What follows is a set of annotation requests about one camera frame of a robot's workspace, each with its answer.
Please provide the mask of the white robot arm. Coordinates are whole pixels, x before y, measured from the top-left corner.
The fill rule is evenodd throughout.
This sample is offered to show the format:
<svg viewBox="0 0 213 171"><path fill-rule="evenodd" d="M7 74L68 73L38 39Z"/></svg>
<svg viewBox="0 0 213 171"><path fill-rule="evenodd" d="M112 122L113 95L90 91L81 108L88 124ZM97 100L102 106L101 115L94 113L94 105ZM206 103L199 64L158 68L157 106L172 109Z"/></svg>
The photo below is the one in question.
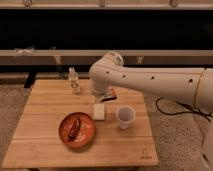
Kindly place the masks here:
<svg viewBox="0 0 213 171"><path fill-rule="evenodd" d="M129 68L111 51L90 67L89 76L95 95L118 86L213 112L213 68Z"/></svg>

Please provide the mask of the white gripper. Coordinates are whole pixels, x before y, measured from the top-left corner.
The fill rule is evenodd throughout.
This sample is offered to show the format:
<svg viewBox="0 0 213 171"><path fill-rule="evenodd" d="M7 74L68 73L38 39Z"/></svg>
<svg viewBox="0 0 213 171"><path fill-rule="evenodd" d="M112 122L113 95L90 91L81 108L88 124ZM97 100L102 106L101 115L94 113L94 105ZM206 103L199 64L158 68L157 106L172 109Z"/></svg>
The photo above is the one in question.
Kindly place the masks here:
<svg viewBox="0 0 213 171"><path fill-rule="evenodd" d="M100 102L116 100L117 96L113 95L113 90L108 85L92 80L90 82L91 93L96 97L103 97Z"/></svg>

